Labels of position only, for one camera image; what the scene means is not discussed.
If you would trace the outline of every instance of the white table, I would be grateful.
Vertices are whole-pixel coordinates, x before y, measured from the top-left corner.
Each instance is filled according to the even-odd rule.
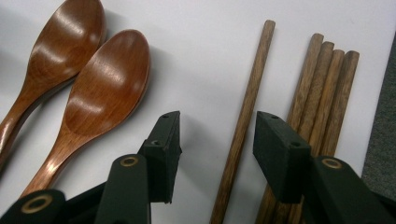
[[[16,99],[30,51],[61,0],[0,2],[0,119]],[[104,181],[117,157],[136,153],[157,118],[181,112],[181,155],[172,204],[153,203],[152,223],[207,223],[233,138],[263,23],[276,21],[255,112],[285,119],[309,39],[361,54],[336,157],[360,175],[396,30],[396,2],[103,0],[108,36],[136,29],[147,38],[151,80],[139,108],[75,157],[54,186],[67,198]],[[49,153],[70,86],[25,122],[0,180],[0,214]],[[255,114],[225,223],[253,223],[266,184],[252,155]]]

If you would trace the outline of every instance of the wood grain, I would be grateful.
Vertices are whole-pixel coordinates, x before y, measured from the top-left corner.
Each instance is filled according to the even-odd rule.
[[[135,30],[108,40],[81,70],[70,92],[55,144],[22,196],[47,189],[71,156],[124,121],[149,78],[149,44]]]
[[[298,128],[298,134],[305,140],[309,141],[309,136],[314,126],[315,116],[317,115],[320,97],[329,71],[329,65],[332,60],[332,50],[334,43],[324,42],[321,46],[318,56],[317,66],[315,67],[311,87],[305,102],[304,113]]]
[[[318,156],[320,152],[320,146],[323,140],[323,135],[326,131],[326,124],[329,118],[330,109],[332,108],[332,99],[334,97],[344,55],[345,53],[340,49],[336,49],[332,54],[332,62],[330,64],[329,73],[320,98],[314,127],[312,128],[312,133],[308,142],[311,146],[311,155],[314,157]]]
[[[344,115],[347,110],[347,101],[352,89],[352,82],[355,76],[359,61],[359,53],[349,51],[343,60],[340,77],[332,101],[332,109],[326,125],[326,132],[323,137],[320,155],[334,156],[337,148],[338,138],[343,125]]]
[[[297,84],[296,92],[294,93],[293,101],[291,103],[287,123],[290,127],[297,131],[300,125],[301,117],[304,113],[305,102],[308,97],[309,89],[314,76],[315,68],[318,61],[318,56],[323,42],[323,35],[314,34],[309,42],[307,53],[305,54],[303,69],[300,74],[300,79]],[[259,213],[256,218],[256,223],[274,223],[274,220],[278,222],[286,221],[290,206],[288,204],[278,203],[274,195],[264,193],[262,198],[262,204],[260,206]],[[274,219],[270,220],[266,218],[268,215],[267,209],[272,210],[275,208],[275,212],[272,214]]]
[[[300,74],[300,79],[297,84],[296,92],[294,93],[293,101],[291,103],[287,119],[288,124],[295,131],[298,131],[300,120],[303,116],[306,98],[308,98],[312,78],[314,76],[315,68],[317,66],[323,37],[324,36],[321,34],[312,35],[308,51],[305,55],[303,70]]]
[[[32,49],[21,92],[0,124],[0,170],[32,111],[75,77],[105,37],[99,0],[65,1],[50,17]]]
[[[244,102],[235,127],[233,141],[227,158],[224,172],[219,185],[218,195],[212,210],[210,223],[222,223],[227,210],[228,201],[233,187],[238,163],[241,157],[245,135],[253,113],[257,93],[259,91],[262,73],[271,45],[272,36],[275,30],[274,21],[266,21],[262,29],[260,43],[256,52],[253,68],[247,84]]]

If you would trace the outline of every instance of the spoon bowl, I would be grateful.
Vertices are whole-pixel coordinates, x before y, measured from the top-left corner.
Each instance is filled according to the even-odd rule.
[[[76,76],[105,35],[99,0],[66,0],[49,18],[33,46],[21,92],[0,124],[0,170],[32,111]]]
[[[49,188],[72,155],[124,121],[148,78],[149,44],[138,31],[122,31],[99,48],[76,78],[55,144],[22,196]]]

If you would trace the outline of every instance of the metal grommet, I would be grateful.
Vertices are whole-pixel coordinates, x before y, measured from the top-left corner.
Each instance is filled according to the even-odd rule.
[[[23,205],[21,211],[24,214],[33,214],[46,208],[52,202],[52,196],[49,194],[39,195]]]
[[[139,159],[136,157],[126,157],[121,160],[120,164],[121,166],[133,166],[136,165],[139,162]]]
[[[322,163],[333,169],[341,169],[343,167],[341,162],[334,159],[323,159]]]

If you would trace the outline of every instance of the clamp jaw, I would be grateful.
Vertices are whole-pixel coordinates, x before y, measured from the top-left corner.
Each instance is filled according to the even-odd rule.
[[[107,182],[66,200],[56,189],[17,200],[0,224],[151,223],[150,203],[170,203],[180,149],[178,111],[160,116],[137,154],[113,161]]]
[[[396,223],[395,203],[378,200],[346,162],[310,149],[285,121],[258,112],[253,154],[280,202],[304,195],[306,223]]]

